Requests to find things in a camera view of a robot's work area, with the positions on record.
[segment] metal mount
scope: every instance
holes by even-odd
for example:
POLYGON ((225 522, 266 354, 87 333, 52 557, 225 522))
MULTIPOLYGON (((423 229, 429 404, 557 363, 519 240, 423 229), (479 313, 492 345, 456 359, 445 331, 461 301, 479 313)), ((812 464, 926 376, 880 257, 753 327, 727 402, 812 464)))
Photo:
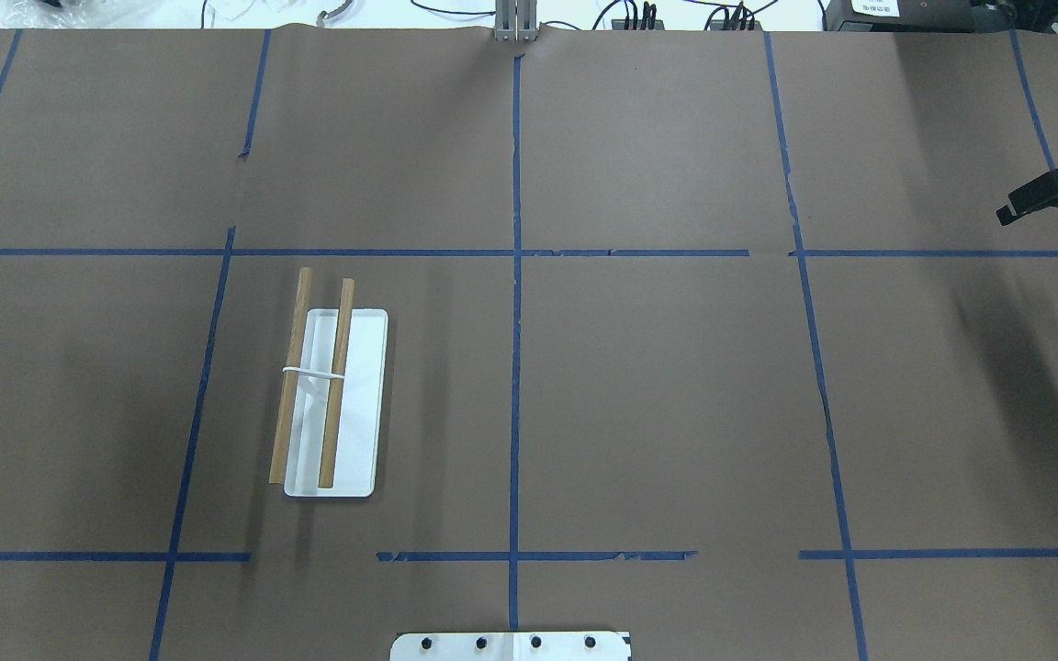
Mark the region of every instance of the metal mount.
POLYGON ((496 41, 537 41, 537 0, 496 0, 496 41))

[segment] white rubber band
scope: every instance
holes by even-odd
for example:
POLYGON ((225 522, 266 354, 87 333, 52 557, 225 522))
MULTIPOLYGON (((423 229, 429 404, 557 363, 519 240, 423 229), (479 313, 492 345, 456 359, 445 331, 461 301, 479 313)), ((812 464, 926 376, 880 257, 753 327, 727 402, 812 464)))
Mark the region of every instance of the white rubber band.
POLYGON ((312 377, 314 380, 344 380, 344 373, 332 373, 332 372, 318 372, 315 369, 305 369, 302 367, 286 367, 281 369, 282 372, 297 372, 302 373, 303 377, 312 377))

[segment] white tray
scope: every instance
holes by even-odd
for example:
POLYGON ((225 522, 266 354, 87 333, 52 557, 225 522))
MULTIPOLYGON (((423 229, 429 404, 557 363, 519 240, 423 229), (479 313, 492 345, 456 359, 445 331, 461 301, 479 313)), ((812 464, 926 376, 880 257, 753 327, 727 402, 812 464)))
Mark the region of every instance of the white tray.
MULTIPOLYGON (((297 378, 289 467, 285 473, 285 493, 291 497, 368 497, 373 493, 389 318, 385 310, 354 310, 352 314, 332 486, 323 490, 316 485, 329 381, 302 373, 297 378)), ((336 310, 310 310, 305 324, 302 368, 329 371, 336 328, 336 310)))
POLYGON ((630 641, 621 631, 403 635, 390 645, 390 661, 631 661, 630 641))

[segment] label sticker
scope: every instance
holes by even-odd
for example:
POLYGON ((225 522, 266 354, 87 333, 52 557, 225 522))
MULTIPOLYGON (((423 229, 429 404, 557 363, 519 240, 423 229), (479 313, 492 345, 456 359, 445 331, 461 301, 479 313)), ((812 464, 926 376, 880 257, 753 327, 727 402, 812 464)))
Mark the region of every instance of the label sticker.
POLYGON ((870 17, 899 17, 897 0, 852 0, 852 11, 870 17))

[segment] wooden stick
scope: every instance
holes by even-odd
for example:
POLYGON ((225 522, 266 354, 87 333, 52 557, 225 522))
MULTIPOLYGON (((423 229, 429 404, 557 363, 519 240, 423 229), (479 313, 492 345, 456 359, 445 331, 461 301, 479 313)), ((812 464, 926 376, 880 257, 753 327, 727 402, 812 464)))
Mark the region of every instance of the wooden stick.
MULTIPOLYGON (((332 338, 332 372, 345 373, 345 360, 349 356, 349 323, 353 317, 353 280, 341 281, 341 304, 338 306, 338 334, 332 338)), ((338 459, 338 432, 341 427, 341 394, 345 380, 329 380, 329 406, 324 411, 324 442, 321 443, 321 476, 316 485, 328 490, 332 486, 332 470, 338 459)))
MULTIPOLYGON (((293 301, 293 330, 289 333, 289 356, 285 365, 299 367, 302 349, 305 348, 305 319, 312 297, 312 269, 302 268, 296 279, 296 300, 293 301)), ((296 372, 285 372, 280 388, 280 411, 276 415, 276 440, 272 444, 272 470, 269 484, 284 484, 285 470, 289 466, 289 439, 293 435, 293 408, 296 406, 296 372)))

